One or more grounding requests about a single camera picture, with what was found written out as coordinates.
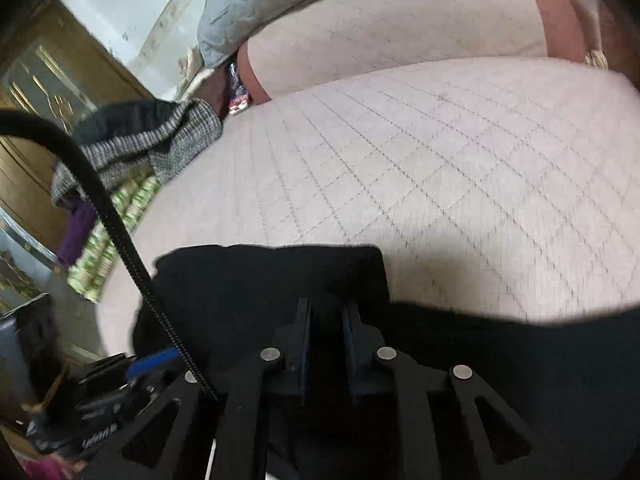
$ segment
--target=quilted mattress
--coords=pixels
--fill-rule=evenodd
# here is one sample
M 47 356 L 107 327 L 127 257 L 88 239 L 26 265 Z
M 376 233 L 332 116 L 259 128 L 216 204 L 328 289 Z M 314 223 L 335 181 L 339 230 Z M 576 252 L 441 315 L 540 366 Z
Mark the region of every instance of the quilted mattress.
M 529 322 L 640 300 L 640 96 L 549 58 L 347 78 L 229 118 L 161 189 L 142 258 L 198 244 L 376 244 L 395 299 Z M 122 262 L 97 309 L 126 351 Z

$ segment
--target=cable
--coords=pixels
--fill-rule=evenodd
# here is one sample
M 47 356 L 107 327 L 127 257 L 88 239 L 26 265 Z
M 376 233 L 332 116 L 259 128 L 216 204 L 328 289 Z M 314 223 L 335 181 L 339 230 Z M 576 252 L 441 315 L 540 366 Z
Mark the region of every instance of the cable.
M 18 110 L 0 110 L 0 134 L 10 137 L 32 140 L 57 155 L 76 176 L 82 190 L 92 202 L 102 220 L 114 246 L 118 250 L 129 274 L 142 294 L 143 301 L 149 306 L 160 325 L 167 332 L 174 346 L 184 358 L 189 370 L 200 388 L 207 396 L 219 400 L 219 394 L 197 367 L 193 357 L 180 340 L 174 327 L 161 307 L 161 301 L 154 293 L 151 276 L 136 251 L 127 229 L 111 203 L 98 174 L 86 159 L 80 147 L 71 137 L 62 132 L 55 124 L 34 114 Z

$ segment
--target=wall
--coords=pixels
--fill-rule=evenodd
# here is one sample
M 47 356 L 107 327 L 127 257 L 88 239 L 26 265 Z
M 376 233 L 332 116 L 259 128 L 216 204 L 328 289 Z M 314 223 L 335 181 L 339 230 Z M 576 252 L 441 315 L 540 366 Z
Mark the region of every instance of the wall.
M 60 0 L 152 94 L 171 99 L 204 0 Z

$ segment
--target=wooden cabinet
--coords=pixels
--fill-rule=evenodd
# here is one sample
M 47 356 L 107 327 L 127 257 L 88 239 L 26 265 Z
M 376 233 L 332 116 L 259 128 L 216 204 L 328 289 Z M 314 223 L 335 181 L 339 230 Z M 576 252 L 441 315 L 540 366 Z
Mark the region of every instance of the wooden cabinet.
M 148 97 L 57 0 L 49 0 L 0 64 L 0 107 L 21 108 L 67 133 L 101 105 Z M 0 125 L 0 134 L 4 132 Z M 0 207 L 55 252 L 68 213 L 50 204 L 54 156 L 27 140 L 0 137 Z

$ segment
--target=clothing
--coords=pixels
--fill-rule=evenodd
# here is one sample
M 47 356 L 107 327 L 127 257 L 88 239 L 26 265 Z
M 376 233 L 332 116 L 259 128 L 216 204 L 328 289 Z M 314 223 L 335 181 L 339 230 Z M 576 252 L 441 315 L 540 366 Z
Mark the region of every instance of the clothing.
M 111 202 L 128 232 L 142 220 L 146 208 L 160 189 L 155 175 L 139 175 L 125 181 L 111 195 Z M 102 287 L 118 254 L 102 222 L 92 230 L 82 255 L 69 269 L 67 283 L 84 298 L 98 303 Z
M 40 460 L 23 460 L 22 468 L 32 480 L 68 480 L 62 466 L 50 456 Z
M 164 117 L 166 108 L 160 108 Z M 123 117 L 135 118 L 130 122 L 135 127 L 129 128 L 127 120 L 122 123 L 115 121 L 114 110 L 120 110 Z M 222 134 L 220 119 L 210 105 L 200 99 L 178 104 L 168 119 L 157 128 L 136 131 L 145 124 L 156 124 L 149 113 L 148 108 L 140 108 L 140 102 L 136 101 L 108 108 L 107 118 L 103 121 L 101 116 L 95 117 L 100 111 L 92 116 L 95 124 L 100 126 L 101 136 L 107 135 L 102 127 L 117 126 L 114 129 L 117 136 L 80 146 L 107 190 L 113 190 L 126 178 L 149 169 L 153 170 L 161 184 L 165 184 Z M 52 203 L 60 206 L 63 197 L 71 190 L 78 190 L 83 195 L 75 176 L 64 164 L 59 163 L 51 184 Z
M 82 254 L 91 229 L 94 228 L 96 212 L 94 207 L 79 196 L 72 197 L 68 201 L 71 216 L 66 224 L 65 237 L 60 242 L 57 256 L 58 262 L 68 269 Z
M 94 144 L 156 130 L 169 120 L 177 107 L 178 103 L 158 99 L 108 104 L 80 121 L 71 138 L 78 144 Z
M 640 308 L 583 322 L 531 326 L 390 303 L 382 254 L 366 246 L 199 246 L 162 256 L 156 267 L 154 288 L 163 308 L 196 362 L 210 370 L 214 384 L 219 371 L 270 346 L 274 330 L 292 321 L 298 298 L 310 299 L 315 357 L 308 368 L 313 397 L 307 406 L 317 401 L 319 411 L 305 424 L 332 437 L 316 438 L 307 449 L 305 429 L 297 428 L 304 448 L 297 451 L 298 464 L 308 460 L 321 465 L 305 478 L 322 478 L 327 472 L 348 478 L 341 468 L 354 467 L 347 455 L 353 457 L 354 442 L 361 437 L 353 428 L 364 422 L 348 409 L 351 401 L 340 374 L 340 311 L 348 299 L 358 303 L 364 323 L 379 327 L 387 345 L 420 364 L 471 366 L 536 431 L 559 441 L 578 465 L 593 473 L 590 478 L 614 478 L 640 439 L 640 376 L 628 368 L 640 361 Z M 140 355 L 170 345 L 146 306 L 132 336 Z M 314 377 L 316 370 L 328 376 L 320 380 Z M 386 424 L 383 415 L 376 413 L 370 428 L 380 438 L 385 435 L 376 428 Z M 357 462 L 364 471 L 359 478 L 384 478 L 376 474 L 384 466 L 381 458 Z

